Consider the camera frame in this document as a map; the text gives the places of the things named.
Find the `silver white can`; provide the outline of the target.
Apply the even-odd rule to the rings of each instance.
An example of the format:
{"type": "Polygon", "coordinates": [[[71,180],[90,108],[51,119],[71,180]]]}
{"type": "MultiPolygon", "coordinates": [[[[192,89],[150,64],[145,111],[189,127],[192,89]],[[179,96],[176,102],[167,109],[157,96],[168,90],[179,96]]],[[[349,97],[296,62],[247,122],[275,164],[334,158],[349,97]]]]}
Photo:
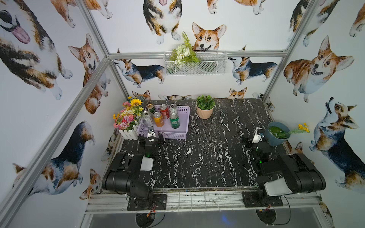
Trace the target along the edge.
{"type": "Polygon", "coordinates": [[[178,114],[178,105],[177,104],[171,104],[169,106],[170,114],[178,114]]]}

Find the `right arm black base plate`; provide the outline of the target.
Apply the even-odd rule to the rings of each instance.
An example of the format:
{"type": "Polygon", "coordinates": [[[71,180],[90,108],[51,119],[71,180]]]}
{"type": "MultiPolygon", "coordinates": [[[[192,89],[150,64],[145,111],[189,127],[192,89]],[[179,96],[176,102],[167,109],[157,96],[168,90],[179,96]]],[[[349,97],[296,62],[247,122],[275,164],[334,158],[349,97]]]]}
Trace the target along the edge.
{"type": "Polygon", "coordinates": [[[246,208],[283,206],[280,196],[267,196],[259,192],[242,192],[242,200],[246,208]]]}

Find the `green soda can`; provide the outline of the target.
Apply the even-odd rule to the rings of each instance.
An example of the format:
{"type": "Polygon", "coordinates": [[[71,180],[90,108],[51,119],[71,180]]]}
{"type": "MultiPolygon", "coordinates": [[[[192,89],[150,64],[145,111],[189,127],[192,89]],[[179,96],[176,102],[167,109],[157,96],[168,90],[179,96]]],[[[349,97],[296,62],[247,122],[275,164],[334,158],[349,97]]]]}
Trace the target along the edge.
{"type": "Polygon", "coordinates": [[[180,120],[177,113],[170,114],[170,122],[173,129],[177,129],[180,127],[180,120]]]}

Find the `silver slim can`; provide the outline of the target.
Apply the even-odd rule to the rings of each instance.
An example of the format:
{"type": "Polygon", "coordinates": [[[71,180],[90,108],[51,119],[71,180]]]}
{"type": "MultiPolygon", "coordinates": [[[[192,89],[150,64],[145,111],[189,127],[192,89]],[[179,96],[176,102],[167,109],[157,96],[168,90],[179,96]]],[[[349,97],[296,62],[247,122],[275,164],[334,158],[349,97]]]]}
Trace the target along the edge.
{"type": "Polygon", "coordinates": [[[151,113],[149,111],[144,111],[142,113],[142,118],[143,118],[143,121],[144,121],[144,124],[145,124],[146,127],[153,126],[152,116],[151,116],[151,113]]]}

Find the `purple plastic basket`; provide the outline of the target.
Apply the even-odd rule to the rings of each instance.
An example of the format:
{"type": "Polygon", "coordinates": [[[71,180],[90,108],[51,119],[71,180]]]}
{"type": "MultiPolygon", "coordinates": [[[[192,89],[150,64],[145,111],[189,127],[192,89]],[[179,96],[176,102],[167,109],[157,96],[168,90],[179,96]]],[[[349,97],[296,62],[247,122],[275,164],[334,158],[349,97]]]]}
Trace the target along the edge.
{"type": "MultiPolygon", "coordinates": [[[[155,104],[155,110],[160,111],[160,106],[155,104]]],[[[188,128],[189,128],[189,119],[190,119],[190,107],[189,106],[178,106],[178,117],[180,122],[180,127],[177,129],[173,129],[171,126],[170,120],[164,120],[164,126],[157,127],[155,122],[153,121],[153,127],[155,132],[163,132],[162,134],[164,138],[169,139],[186,139],[188,128]]],[[[147,136],[148,126],[145,125],[144,120],[141,121],[137,128],[138,135],[147,136]]]]}

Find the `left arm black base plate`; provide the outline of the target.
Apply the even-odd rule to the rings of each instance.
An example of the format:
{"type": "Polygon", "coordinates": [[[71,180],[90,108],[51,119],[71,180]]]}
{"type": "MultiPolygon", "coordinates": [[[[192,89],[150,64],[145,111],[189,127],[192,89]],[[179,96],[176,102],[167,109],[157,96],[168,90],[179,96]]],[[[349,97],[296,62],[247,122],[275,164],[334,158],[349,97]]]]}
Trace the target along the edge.
{"type": "Polygon", "coordinates": [[[166,209],[167,194],[152,194],[147,199],[130,197],[128,211],[164,211],[166,209]]]}

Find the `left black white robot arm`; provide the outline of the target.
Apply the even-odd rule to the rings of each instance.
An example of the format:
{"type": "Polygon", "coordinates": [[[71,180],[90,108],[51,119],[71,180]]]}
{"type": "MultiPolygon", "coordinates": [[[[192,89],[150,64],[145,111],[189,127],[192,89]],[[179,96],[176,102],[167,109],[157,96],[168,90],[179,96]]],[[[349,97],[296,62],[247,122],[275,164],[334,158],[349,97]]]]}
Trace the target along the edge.
{"type": "Polygon", "coordinates": [[[117,153],[103,177],[102,188],[117,194],[126,193],[136,200],[151,200],[151,188],[141,182],[139,176],[141,171],[152,170],[154,158],[164,137],[160,133],[152,133],[147,138],[139,135],[138,140],[142,153],[117,153]]]}

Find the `red soda can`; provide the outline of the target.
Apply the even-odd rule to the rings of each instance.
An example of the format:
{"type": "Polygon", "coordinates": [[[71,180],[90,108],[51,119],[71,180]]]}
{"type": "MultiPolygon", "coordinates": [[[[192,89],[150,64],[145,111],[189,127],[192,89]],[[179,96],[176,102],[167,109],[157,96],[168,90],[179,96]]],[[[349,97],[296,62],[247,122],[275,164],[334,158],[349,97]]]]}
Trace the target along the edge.
{"type": "Polygon", "coordinates": [[[160,112],[161,112],[164,120],[170,118],[169,109],[168,109],[168,106],[166,104],[160,105],[160,112]]]}

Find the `orange soda can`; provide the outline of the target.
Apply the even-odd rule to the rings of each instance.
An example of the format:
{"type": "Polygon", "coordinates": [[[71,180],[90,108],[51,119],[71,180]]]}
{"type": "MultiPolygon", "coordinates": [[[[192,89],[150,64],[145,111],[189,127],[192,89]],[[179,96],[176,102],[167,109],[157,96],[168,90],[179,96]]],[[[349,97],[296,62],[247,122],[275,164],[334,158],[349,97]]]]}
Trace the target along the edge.
{"type": "Polygon", "coordinates": [[[157,127],[163,127],[164,126],[164,120],[163,120],[163,115],[156,111],[154,114],[153,114],[153,118],[154,118],[154,121],[155,121],[155,124],[157,127]]]}

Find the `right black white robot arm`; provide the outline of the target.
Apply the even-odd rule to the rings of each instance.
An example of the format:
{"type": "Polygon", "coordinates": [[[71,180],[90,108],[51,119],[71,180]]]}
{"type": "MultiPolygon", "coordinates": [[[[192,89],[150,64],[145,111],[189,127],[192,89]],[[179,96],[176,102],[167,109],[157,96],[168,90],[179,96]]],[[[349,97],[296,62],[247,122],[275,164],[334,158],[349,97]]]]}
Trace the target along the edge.
{"type": "Polygon", "coordinates": [[[281,197],[295,193],[311,193],[326,188],[323,175],[304,154],[278,155],[269,159],[270,146],[244,137],[242,142],[253,154],[254,168],[258,171],[258,189],[243,192],[247,208],[283,206],[281,197]]]}

